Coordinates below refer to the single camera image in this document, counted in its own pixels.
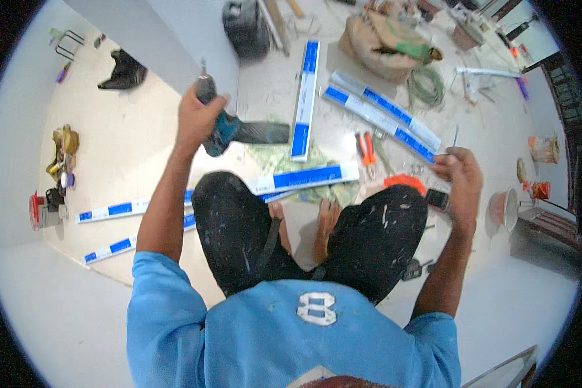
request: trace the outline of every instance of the foot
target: foot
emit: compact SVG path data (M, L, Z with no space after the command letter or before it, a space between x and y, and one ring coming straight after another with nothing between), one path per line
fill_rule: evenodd
M269 215L272 218L280 219L280 227L278 228L278 234L280 235L280 244L287 251L289 256L291 254L291 243L289 242L289 236L287 234L287 222L285 221L285 215L282 212L282 205L280 204L269 204Z
M328 241L334 231L334 226L341 215L341 207L336 201L321 200L319 205L319 223L317 237L313 245L313 262L320 266L328 259Z

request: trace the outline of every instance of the light blue jersey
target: light blue jersey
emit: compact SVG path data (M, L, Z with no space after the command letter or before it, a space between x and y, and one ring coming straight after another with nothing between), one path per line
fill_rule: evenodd
M179 266L138 252L127 310L137 387L286 387L317 367L396 387L459 387L450 315L405 329L335 283L262 282L209 312Z

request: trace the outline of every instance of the black bag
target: black bag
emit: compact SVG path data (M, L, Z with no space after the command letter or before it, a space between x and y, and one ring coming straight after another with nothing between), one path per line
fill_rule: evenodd
M101 82L99 89L125 90L140 85L146 78L147 68L132 58L122 48L110 54L116 65L109 80Z

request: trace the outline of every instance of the number 8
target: number 8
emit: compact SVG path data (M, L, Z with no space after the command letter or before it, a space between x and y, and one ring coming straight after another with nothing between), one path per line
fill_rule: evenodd
M323 304L310 303L311 300L322 300ZM334 304L334 296L329 292L307 292L300 296L300 303L304 306L297 308L297 315L303 321L319 326L330 326L336 322L336 313L329 309ZM323 313L323 316L312 315L311 311Z

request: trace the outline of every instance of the man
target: man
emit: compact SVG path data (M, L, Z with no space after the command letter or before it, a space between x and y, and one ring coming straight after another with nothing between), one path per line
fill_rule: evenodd
M431 166L452 183L452 231L404 329L373 305L396 284L425 228L416 189L392 186L343 210L322 202L317 268L307 273L288 254L280 206L268 207L230 173L206 175L192 197L195 220L228 297L207 312L178 266L182 203L194 154L227 98L205 106L194 90L179 105L176 144L138 232L127 312L135 384L285 387L327 371L335 377L305 386L460 386L454 316L482 185L473 154L449 149Z

